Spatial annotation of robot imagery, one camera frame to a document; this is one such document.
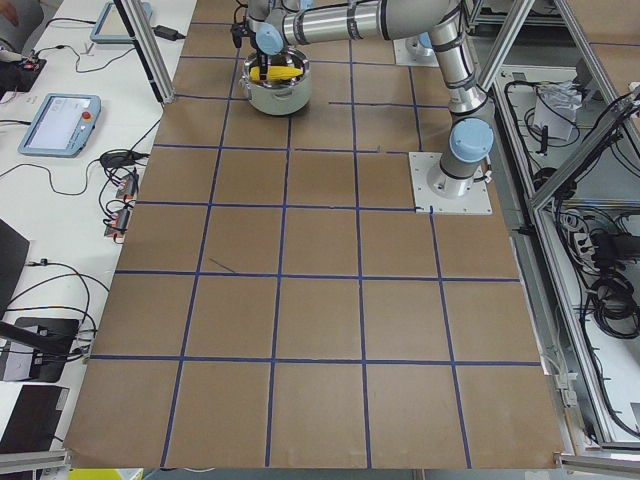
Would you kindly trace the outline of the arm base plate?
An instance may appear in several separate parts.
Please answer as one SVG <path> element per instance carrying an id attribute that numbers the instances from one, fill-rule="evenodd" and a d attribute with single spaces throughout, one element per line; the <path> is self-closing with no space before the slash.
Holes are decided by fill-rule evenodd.
<path id="1" fill-rule="evenodd" d="M 395 64 L 437 68 L 438 61 L 427 32 L 393 41 Z"/>
<path id="2" fill-rule="evenodd" d="M 439 152 L 410 152 L 409 165 L 417 213 L 437 215 L 490 215 L 487 185 L 467 180 L 451 180 L 440 170 Z"/>

